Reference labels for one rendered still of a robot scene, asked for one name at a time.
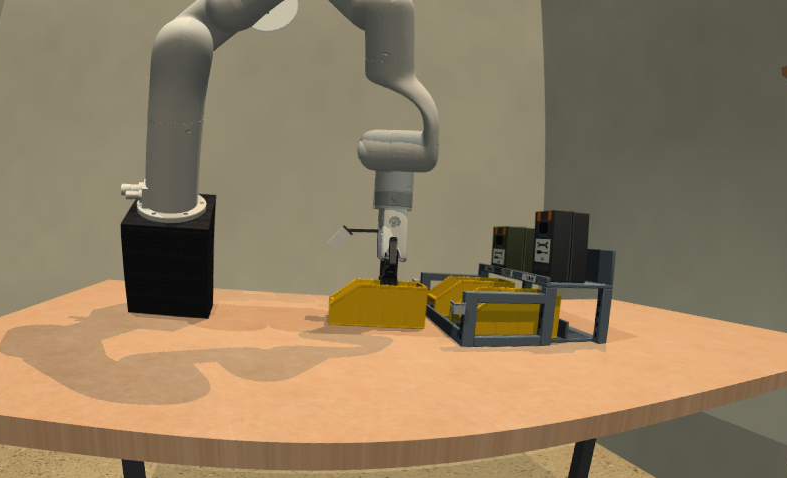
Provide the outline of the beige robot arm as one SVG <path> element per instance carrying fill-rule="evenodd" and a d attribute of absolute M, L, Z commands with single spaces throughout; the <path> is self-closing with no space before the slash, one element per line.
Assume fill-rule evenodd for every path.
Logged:
<path fill-rule="evenodd" d="M 126 199 L 139 199 L 137 212 L 143 218 L 181 223 L 206 211 L 198 187 L 213 52 L 283 1 L 197 0 L 157 34 L 150 65 L 145 180 L 121 185 Z M 439 154 L 437 108 L 414 72 L 413 2 L 328 1 L 365 31 L 366 77 L 405 96 L 421 112 L 424 131 L 368 131 L 357 148 L 361 163 L 375 171 L 373 206 L 412 208 L 414 172 L 431 171 Z"/>

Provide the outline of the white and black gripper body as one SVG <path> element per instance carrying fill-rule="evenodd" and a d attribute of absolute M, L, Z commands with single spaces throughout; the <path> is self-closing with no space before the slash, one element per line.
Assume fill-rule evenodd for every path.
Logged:
<path fill-rule="evenodd" d="M 374 208 L 379 207 L 379 208 Z M 408 215 L 407 211 L 412 208 L 401 206 L 374 205 L 373 209 L 379 209 L 378 233 L 377 233 L 377 257 L 384 261 L 389 259 L 389 240 L 396 237 L 396 256 L 398 261 L 407 260 L 407 234 L 408 234 Z M 409 209 L 406 211 L 406 209 Z M 393 223 L 395 224 L 392 224 Z M 401 255 L 401 259 L 399 258 Z"/>

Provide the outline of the grey shelf rack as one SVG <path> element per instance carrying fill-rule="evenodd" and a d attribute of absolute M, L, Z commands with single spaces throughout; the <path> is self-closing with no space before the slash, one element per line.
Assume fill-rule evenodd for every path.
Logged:
<path fill-rule="evenodd" d="M 450 312 L 461 315 L 460 328 L 427 304 L 426 316 L 461 347 L 550 346 L 551 343 L 590 341 L 602 344 L 607 341 L 615 256 L 616 250 L 588 249 L 585 283 L 550 282 L 550 277 L 482 263 L 479 263 L 478 275 L 421 272 L 421 279 L 412 279 L 412 282 L 421 283 L 429 291 L 431 280 L 443 281 L 449 276 L 489 278 L 489 273 L 493 273 L 523 281 L 522 288 L 532 288 L 533 284 L 542 286 L 541 293 L 463 291 L 462 303 L 450 300 Z M 557 338 L 551 339 L 557 288 L 598 288 L 593 335 L 559 318 Z M 475 335 L 478 303 L 540 304 L 537 334 Z"/>

